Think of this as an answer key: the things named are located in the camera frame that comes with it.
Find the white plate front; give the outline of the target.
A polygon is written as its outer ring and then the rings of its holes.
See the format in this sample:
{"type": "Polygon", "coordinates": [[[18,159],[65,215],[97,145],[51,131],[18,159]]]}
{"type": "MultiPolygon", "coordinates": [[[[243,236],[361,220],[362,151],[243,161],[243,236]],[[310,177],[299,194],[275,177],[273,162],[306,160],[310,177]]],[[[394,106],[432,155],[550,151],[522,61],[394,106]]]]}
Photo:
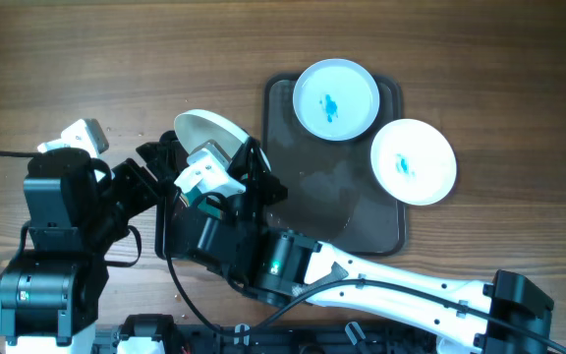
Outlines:
{"type": "Polygon", "coordinates": [[[174,120],[178,142],[187,152],[187,164],[195,165],[202,159],[200,153],[207,144],[214,146],[211,155],[227,170],[240,147],[250,135],[231,120],[204,109],[192,109],[174,120]]]}

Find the white plate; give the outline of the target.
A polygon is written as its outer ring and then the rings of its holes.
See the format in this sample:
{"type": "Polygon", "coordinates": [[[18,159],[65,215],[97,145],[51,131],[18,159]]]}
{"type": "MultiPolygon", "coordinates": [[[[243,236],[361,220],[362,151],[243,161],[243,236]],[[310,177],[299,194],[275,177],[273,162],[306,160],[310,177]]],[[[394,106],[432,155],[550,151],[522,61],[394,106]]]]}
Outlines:
{"type": "Polygon", "coordinates": [[[200,153],[207,144],[214,146],[211,155],[227,170],[240,147],[250,135],[231,120],[204,109],[192,109],[174,120],[178,142],[187,152],[187,164],[195,165],[202,159],[200,153]]]}
{"type": "Polygon", "coordinates": [[[379,185],[412,206],[436,204],[457,179],[457,159],[447,139],[420,120],[399,119],[383,126],[370,147],[370,166],[379,185]]]}

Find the green and yellow sponge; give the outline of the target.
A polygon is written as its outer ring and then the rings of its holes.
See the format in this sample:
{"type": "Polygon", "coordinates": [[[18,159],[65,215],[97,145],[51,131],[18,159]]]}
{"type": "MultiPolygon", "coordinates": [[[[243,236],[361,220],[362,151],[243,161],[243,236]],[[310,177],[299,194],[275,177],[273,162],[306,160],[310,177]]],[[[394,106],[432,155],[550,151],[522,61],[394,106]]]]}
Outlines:
{"type": "Polygon", "coordinates": [[[226,211],[226,206],[223,204],[223,195],[217,192],[206,192],[204,197],[201,196],[202,192],[198,188],[193,188],[187,193],[181,195],[181,199],[186,207],[193,204],[204,213],[211,216],[221,218],[226,211]]]}

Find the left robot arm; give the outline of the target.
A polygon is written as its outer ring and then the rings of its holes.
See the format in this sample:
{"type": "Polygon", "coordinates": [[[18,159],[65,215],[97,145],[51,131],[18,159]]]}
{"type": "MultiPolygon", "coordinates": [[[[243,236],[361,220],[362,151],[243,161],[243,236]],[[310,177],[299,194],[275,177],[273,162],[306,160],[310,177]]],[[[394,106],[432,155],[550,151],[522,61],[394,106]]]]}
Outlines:
{"type": "Polygon", "coordinates": [[[169,147],[137,149],[109,167],[78,147],[41,152],[28,163],[24,194],[30,215],[21,245],[0,274],[0,335],[8,353],[88,353],[110,247],[138,236],[131,218],[158,205],[178,169],[169,147]]]}

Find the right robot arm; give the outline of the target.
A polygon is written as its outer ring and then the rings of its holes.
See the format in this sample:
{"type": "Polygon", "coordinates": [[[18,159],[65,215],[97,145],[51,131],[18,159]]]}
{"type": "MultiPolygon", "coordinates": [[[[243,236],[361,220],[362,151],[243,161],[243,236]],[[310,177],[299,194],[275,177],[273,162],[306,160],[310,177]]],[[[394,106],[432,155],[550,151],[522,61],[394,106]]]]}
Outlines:
{"type": "Polygon", "coordinates": [[[552,299],[525,276],[499,270],[490,282],[434,278],[373,263],[290,229],[263,210],[285,199],[255,139],[222,168],[241,192],[205,192],[168,209],[160,240],[168,263],[187,260],[221,276],[281,317],[302,303],[371,313],[434,334],[457,353],[544,353],[553,348],[552,299]]]}

